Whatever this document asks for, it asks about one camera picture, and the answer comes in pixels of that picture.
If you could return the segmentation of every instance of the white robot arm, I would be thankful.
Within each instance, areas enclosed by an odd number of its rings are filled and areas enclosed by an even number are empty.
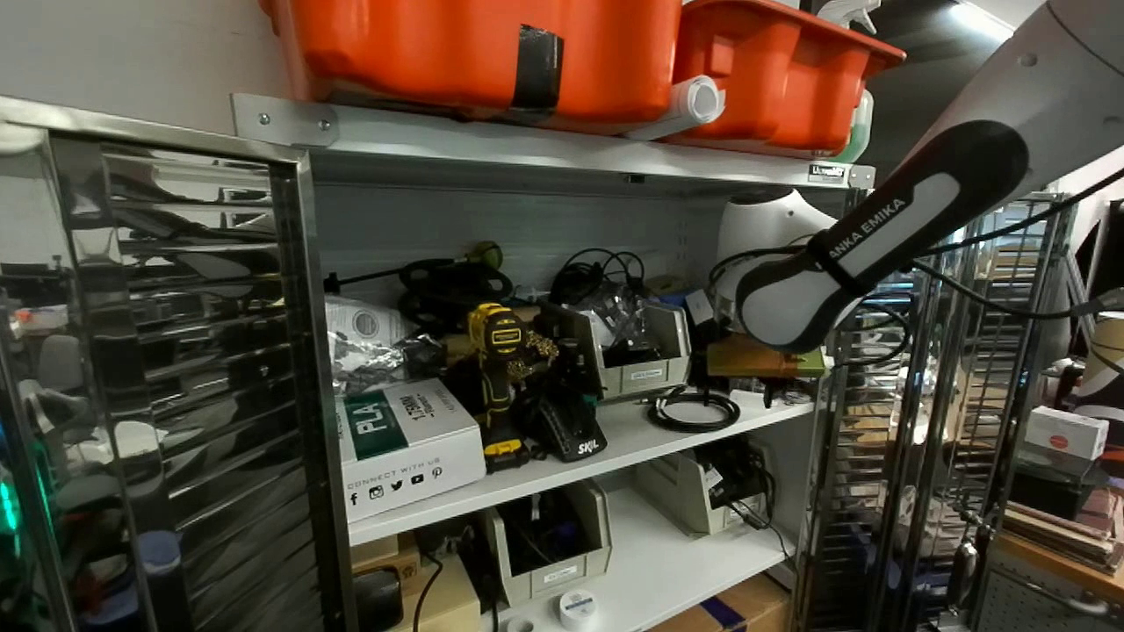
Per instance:
[[[714,301],[761,343],[819,346],[886,273],[1124,144],[1124,0],[1046,0],[914,153],[799,251],[731,262]]]

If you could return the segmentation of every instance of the metal rack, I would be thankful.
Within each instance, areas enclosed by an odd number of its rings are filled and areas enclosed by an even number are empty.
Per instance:
[[[37,223],[0,267],[0,461],[34,552],[3,622],[339,628],[304,166],[22,102],[0,141],[24,189],[0,221]]]
[[[1014,203],[963,234],[1029,213],[1032,207]],[[1009,310],[1044,305],[1064,233],[1066,221],[1051,218],[930,256],[930,267],[990,305],[902,273],[839,322],[839,367],[820,399],[829,442],[799,605],[808,628],[978,622],[990,542],[1039,364],[1039,322]],[[902,319],[911,343],[877,358],[894,343],[886,330],[902,330]]]

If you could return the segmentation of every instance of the white device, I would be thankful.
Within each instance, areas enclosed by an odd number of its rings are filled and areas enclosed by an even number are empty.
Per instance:
[[[761,343],[819,346],[858,294],[939,240],[1119,148],[1119,24],[1119,0],[1046,0],[886,185],[798,251],[728,262],[714,305]]]

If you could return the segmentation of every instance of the orange container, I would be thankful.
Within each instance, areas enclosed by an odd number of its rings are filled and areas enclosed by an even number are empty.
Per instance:
[[[673,77],[710,74],[728,110],[689,136],[839,152],[865,82],[907,54],[777,0],[696,0]]]
[[[464,113],[656,118],[682,0],[258,0],[299,97],[339,85]]]

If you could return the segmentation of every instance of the white shelf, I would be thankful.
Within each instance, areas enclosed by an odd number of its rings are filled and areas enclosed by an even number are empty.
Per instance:
[[[696,181],[703,179],[738,185],[873,185],[871,166],[844,166],[808,153],[743,153],[682,144],[634,144],[597,133],[460,123],[447,116],[311,106],[265,96],[234,96],[234,127],[247,141],[356,159],[422,159],[453,166],[652,177]]]
[[[665,433],[665,428],[651,424],[638,399],[604,405],[597,412],[600,433],[607,438],[604,452],[597,452],[591,461],[576,461],[576,464],[532,461],[532,464],[523,464],[511,469],[488,473],[466,489],[425,500],[418,504],[405,504],[405,509],[383,511],[375,519],[351,524],[347,528],[351,545],[407,532],[407,531],[418,531],[427,524],[481,511],[488,504],[501,504],[501,501],[511,501],[511,500],[523,500],[532,491],[604,476],[604,473],[626,469],[631,464],[645,464],[645,461],[656,461],[667,452],[696,449],[696,445],[704,445],[704,442],[715,442],[728,435],[743,435],[743,433],[756,433],[764,424],[778,424],[778,422],[795,422],[795,417],[812,415],[812,405],[777,399],[774,407],[764,407],[757,394],[734,391],[734,399],[741,407],[741,422],[731,428],[699,433],[699,435]]]
[[[582,585],[597,597],[597,615],[582,632],[652,628],[782,562],[774,531],[689,538],[620,476],[600,491],[607,495],[610,562],[607,576]],[[553,597],[511,607],[501,622],[505,628],[532,622],[532,632],[562,632]]]

